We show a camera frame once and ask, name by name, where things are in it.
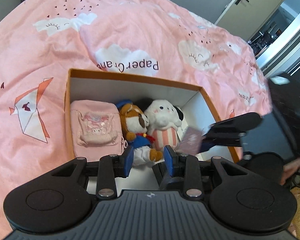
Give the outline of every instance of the white door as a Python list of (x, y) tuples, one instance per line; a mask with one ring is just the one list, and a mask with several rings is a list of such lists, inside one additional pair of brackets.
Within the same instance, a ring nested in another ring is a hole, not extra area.
[(282, 2), (283, 0), (232, 0), (215, 24), (248, 41)]

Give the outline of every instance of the brown plush dog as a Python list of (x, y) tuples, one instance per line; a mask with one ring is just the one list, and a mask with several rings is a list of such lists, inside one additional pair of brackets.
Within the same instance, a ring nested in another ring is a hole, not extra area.
[(119, 111), (123, 137), (134, 148), (133, 165), (162, 159), (162, 152), (151, 149), (154, 138), (147, 135), (148, 118), (139, 107), (125, 104)]

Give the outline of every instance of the person's hand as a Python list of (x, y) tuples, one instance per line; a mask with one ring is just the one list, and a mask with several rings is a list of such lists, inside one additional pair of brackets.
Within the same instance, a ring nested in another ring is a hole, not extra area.
[(296, 173), (299, 169), (300, 158), (297, 158), (296, 160), (284, 165), (280, 184), (285, 184), (286, 180), (290, 178), (294, 173)]

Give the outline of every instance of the cardboard box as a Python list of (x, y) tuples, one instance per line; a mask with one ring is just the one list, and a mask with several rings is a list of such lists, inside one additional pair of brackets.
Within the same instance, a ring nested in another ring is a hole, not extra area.
[[(134, 101), (144, 97), (166, 99), (180, 107), (188, 125), (198, 130), (207, 132), (210, 124), (220, 121), (213, 103), (202, 87), (141, 75), (70, 69), (65, 94), (65, 125), (67, 150), (71, 157), (75, 157), (70, 122), (70, 104), (73, 101), (94, 100), (115, 104), (123, 99)], [(197, 155), (199, 160), (208, 160), (212, 156), (222, 156), (234, 162), (239, 160), (234, 147), (215, 146), (208, 152)], [(127, 181), (133, 180), (130, 177), (140, 175), (142, 178), (139, 178), (139, 182)], [(135, 189), (135, 185), (139, 185), (140, 190), (151, 190), (152, 184), (157, 187), (150, 166), (133, 168), (129, 178), (117, 179), (117, 187), (121, 184), (125, 189)]]

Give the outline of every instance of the blue gripper pad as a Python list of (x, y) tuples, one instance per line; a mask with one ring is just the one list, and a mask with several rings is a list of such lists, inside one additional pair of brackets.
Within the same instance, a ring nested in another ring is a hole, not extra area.
[(173, 161), (169, 149), (165, 146), (163, 149), (164, 163), (167, 166), (167, 172), (173, 177)]
[(123, 172), (125, 174), (125, 176), (129, 176), (130, 170), (132, 168), (132, 163), (133, 163), (133, 147), (132, 146), (128, 146), (125, 150), (124, 150), (124, 154), (127, 154), (126, 158), (125, 158), (125, 162), (124, 162), (124, 167), (123, 167)]

